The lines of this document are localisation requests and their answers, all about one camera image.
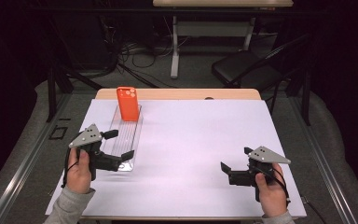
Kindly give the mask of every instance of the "desk in background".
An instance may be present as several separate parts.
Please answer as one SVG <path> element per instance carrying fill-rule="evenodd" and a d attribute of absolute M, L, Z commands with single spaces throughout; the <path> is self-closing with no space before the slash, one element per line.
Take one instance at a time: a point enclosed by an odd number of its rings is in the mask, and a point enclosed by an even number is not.
<path fill-rule="evenodd" d="M 291 0 L 154 0 L 155 7 L 291 7 Z M 244 36 L 243 50 L 249 48 L 255 18 L 247 21 L 179 21 L 173 16 L 173 54 L 171 78 L 178 77 L 179 51 L 178 36 Z"/>
<path fill-rule="evenodd" d="M 97 192 L 83 218 L 239 220 L 263 215 L 255 188 L 229 185 L 220 168 L 223 161 L 233 170 L 246 170 L 243 147 L 264 145 L 284 155 L 257 91 L 138 89 L 138 97 L 143 125 L 134 169 L 97 170 L 91 182 Z M 117 100 L 107 98 L 115 99 L 116 89 L 98 92 L 81 130 L 91 123 L 101 132 L 109 130 Z M 304 217 L 290 168 L 285 164 L 282 168 L 292 200 L 289 210 L 294 217 Z M 47 214 L 61 193 L 61 182 Z"/>

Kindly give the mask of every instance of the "smartphone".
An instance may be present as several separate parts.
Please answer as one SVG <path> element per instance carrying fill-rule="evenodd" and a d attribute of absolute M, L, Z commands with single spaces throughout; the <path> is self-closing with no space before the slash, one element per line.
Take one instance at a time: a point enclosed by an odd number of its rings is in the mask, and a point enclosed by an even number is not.
<path fill-rule="evenodd" d="M 133 87 L 118 87 L 117 100 L 121 119 L 124 121 L 137 121 L 139 107 L 136 89 Z"/>

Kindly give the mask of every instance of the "gray carpet floor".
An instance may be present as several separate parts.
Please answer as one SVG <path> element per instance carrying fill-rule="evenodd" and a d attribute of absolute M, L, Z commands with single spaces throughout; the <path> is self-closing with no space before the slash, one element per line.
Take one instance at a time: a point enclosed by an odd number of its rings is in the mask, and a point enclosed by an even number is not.
<path fill-rule="evenodd" d="M 231 45 L 221 47 L 219 41 L 221 40 L 218 38 L 187 40 L 181 47 L 179 78 L 177 79 L 170 78 L 170 55 L 157 57 L 154 63 L 147 68 L 135 66 L 135 64 L 139 66 L 153 62 L 154 59 L 143 54 L 130 56 L 125 64 L 146 73 L 147 75 L 144 77 L 160 87 L 166 88 L 164 84 L 157 82 L 154 78 L 179 88 L 220 88 L 220 82 L 211 74 L 211 64 L 228 53 L 238 50 L 241 42 L 234 39 L 230 42 Z M 254 41 L 252 50 L 263 55 L 269 51 L 270 43 L 271 40 L 268 38 Z M 147 88 L 145 84 L 120 69 L 93 80 L 108 88 L 120 85 Z M 67 143 L 78 132 L 90 105 L 90 100 L 95 97 L 96 93 L 83 83 L 75 79 L 72 81 L 76 88 L 73 94 L 60 94 L 58 90 L 61 102 L 60 110 L 56 119 L 49 124 L 45 122 L 48 117 L 47 83 L 42 83 L 36 88 L 38 100 L 34 113 L 0 173 L 0 202 L 2 202 L 2 196 L 5 195 L 13 176 L 21 168 L 30 152 L 38 148 L 40 153 L 32 159 L 34 161 L 32 172 L 25 175 L 26 181 L 15 195 L 15 200 L 7 206 L 7 211 L 1 214 L 0 220 L 3 223 L 42 223 L 46 219 L 44 214 L 50 201 L 50 193 L 55 189 L 62 173 Z M 350 223 L 343 218 L 345 216 L 339 209 L 342 205 L 350 208 L 358 222 L 358 183 L 351 168 L 344 160 L 344 146 L 340 139 L 339 129 L 324 103 L 314 94 L 310 98 L 311 126 L 305 126 L 298 116 L 298 100 L 299 96 L 298 98 L 287 98 L 283 92 L 280 93 L 272 115 L 285 154 L 293 162 L 291 169 L 297 187 L 300 193 L 306 196 L 321 213 L 327 223 Z M 316 147 L 322 150 L 324 159 L 328 161 L 327 166 L 318 164 L 318 155 L 313 150 L 315 143 L 310 141 L 310 133 L 316 139 Z M 329 180 L 323 175 L 325 167 L 331 169 L 334 174 L 346 204 L 339 204 L 335 201 L 335 192 L 329 187 Z M 322 223 L 310 206 L 305 204 L 305 207 L 308 216 L 298 219 L 296 223 Z M 114 223 L 132 222 L 114 221 Z M 95 223 L 95 221 L 82 220 L 81 223 Z"/>

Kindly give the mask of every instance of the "forearm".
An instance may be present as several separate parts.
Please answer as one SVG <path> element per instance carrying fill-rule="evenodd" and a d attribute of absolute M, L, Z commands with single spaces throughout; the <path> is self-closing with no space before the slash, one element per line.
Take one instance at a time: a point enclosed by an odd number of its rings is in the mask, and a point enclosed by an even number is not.
<path fill-rule="evenodd" d="M 264 224 L 294 224 L 295 222 L 292 219 L 289 211 L 286 213 L 278 216 L 278 217 L 265 217 L 262 216 L 261 219 L 263 220 Z"/>
<path fill-rule="evenodd" d="M 74 193 L 65 187 L 45 223 L 77 223 L 94 193 L 94 189 L 87 194 Z"/>

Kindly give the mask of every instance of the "person's right hand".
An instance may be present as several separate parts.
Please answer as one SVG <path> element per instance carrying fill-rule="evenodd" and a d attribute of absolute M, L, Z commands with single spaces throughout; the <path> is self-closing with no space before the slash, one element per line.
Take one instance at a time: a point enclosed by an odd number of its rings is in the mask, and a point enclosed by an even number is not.
<path fill-rule="evenodd" d="M 279 164 L 272 163 L 272 167 L 283 175 Z M 275 177 L 283 183 L 280 175 L 275 175 Z M 286 194 L 276 181 L 268 185 L 264 175 L 258 173 L 255 176 L 255 182 L 259 189 L 261 207 L 267 217 L 277 217 L 287 212 Z"/>
<path fill-rule="evenodd" d="M 81 194 L 90 192 L 91 172 L 89 162 L 89 154 L 85 150 L 80 150 L 79 160 L 77 160 L 76 148 L 71 148 L 68 166 L 74 165 L 67 173 L 66 186 L 69 190 Z"/>

